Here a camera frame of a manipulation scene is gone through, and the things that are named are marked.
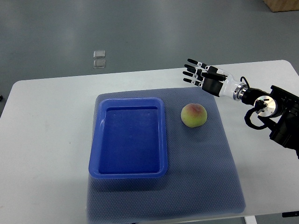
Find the black thumb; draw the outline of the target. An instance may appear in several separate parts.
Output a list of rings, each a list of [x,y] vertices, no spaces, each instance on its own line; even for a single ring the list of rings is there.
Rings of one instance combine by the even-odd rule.
[[[212,79],[212,80],[216,80],[216,81],[221,81],[221,82],[225,81],[227,79],[226,75],[218,74],[218,73],[209,73],[209,72],[206,72],[206,71],[202,72],[202,77]]]

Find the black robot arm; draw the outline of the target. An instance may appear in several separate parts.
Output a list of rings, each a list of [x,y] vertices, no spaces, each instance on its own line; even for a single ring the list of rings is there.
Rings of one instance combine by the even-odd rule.
[[[270,129],[269,138],[277,144],[299,151],[299,98],[277,86],[271,93],[251,88],[245,77],[236,81],[222,69],[193,59],[185,64],[183,80],[216,97],[229,97],[251,105],[244,116],[247,126],[255,130]]]

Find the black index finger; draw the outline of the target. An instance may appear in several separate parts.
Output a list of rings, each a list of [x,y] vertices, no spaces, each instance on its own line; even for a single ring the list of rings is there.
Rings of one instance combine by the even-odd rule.
[[[188,58],[187,61],[194,64],[194,65],[196,65],[197,67],[201,67],[203,69],[208,69],[209,68],[209,65],[207,65],[205,63],[202,63],[202,62],[198,62],[198,61],[190,59],[190,58]]]

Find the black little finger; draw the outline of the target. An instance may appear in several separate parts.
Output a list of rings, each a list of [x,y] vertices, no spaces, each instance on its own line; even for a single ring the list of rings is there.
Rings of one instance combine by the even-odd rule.
[[[183,78],[183,81],[187,82],[187,83],[190,83],[190,84],[193,84],[193,85],[198,86],[198,87],[202,87],[202,85],[203,85],[203,83],[200,82],[200,81],[191,80],[191,79],[188,79],[188,78]]]

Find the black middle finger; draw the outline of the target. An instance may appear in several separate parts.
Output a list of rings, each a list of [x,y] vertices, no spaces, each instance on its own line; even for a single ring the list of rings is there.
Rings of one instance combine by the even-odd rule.
[[[206,70],[203,70],[202,68],[196,68],[191,65],[185,64],[184,67],[187,69],[188,72],[193,74],[202,74],[206,73]]]

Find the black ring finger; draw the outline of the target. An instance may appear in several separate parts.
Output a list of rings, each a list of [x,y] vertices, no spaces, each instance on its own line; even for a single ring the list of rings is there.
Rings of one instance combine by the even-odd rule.
[[[183,71],[183,74],[186,76],[192,77],[193,79],[204,80],[204,78],[201,75],[193,74],[188,71]]]

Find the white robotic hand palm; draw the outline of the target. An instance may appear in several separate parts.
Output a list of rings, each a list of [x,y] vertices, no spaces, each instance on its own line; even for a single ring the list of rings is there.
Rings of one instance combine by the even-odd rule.
[[[218,73],[218,74],[226,75],[227,79],[221,82],[221,81],[204,78],[202,90],[216,97],[222,97],[222,96],[236,97],[235,91],[238,88],[238,86],[241,84],[240,81],[236,81],[230,73],[221,70],[219,68],[216,68],[214,66],[209,66],[208,69],[203,69],[203,70],[206,70],[209,73]]]

